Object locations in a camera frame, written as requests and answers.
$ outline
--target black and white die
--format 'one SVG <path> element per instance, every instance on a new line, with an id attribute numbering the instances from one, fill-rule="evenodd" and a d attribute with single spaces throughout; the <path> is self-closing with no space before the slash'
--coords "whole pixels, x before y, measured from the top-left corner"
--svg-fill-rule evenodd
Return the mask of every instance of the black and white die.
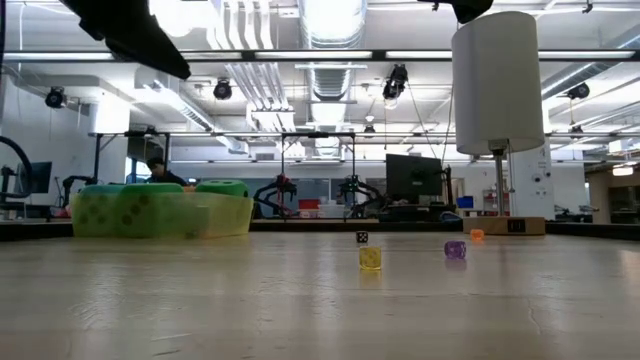
<path id="1" fill-rule="evenodd" d="M 369 241 L 369 233 L 366 231 L 358 231 L 356 232 L 356 241 L 359 244 L 364 244 Z"/>

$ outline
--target purple die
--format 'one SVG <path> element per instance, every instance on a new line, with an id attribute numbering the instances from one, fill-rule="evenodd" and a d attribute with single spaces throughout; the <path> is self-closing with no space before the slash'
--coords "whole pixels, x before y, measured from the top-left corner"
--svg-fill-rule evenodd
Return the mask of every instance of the purple die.
<path id="1" fill-rule="evenodd" d="M 447 255 L 447 259 L 464 259 L 467 254 L 467 245 L 464 241 L 447 241 L 444 244 L 444 254 Z"/>

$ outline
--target red object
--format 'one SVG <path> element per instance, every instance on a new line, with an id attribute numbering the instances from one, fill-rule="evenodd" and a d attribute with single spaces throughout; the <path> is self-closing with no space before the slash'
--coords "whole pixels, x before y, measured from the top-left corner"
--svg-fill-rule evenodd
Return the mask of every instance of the red object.
<path id="1" fill-rule="evenodd" d="M 298 209 L 300 210 L 317 210 L 320 205 L 318 199 L 300 199 L 298 200 Z"/>

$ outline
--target table surface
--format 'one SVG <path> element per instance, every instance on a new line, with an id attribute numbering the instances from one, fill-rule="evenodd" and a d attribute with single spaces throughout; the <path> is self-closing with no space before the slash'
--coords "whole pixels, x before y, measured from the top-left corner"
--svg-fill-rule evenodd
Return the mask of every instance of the table surface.
<path id="1" fill-rule="evenodd" d="M 1 358 L 638 359 L 640 243 L 253 233 L 0 244 Z"/>

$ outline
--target computer monitor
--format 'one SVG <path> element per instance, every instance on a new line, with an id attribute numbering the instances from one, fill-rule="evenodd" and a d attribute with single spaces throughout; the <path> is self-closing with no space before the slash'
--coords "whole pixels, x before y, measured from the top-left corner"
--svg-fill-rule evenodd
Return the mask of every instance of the computer monitor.
<path id="1" fill-rule="evenodd" d="M 51 162 L 31 163 L 31 185 L 27 183 L 26 173 L 22 164 L 16 168 L 16 182 L 14 192 L 25 191 L 28 186 L 32 194 L 49 193 L 49 183 L 51 181 Z"/>
<path id="2" fill-rule="evenodd" d="M 413 202 L 420 195 L 442 196 L 442 162 L 387 154 L 387 194 Z"/>

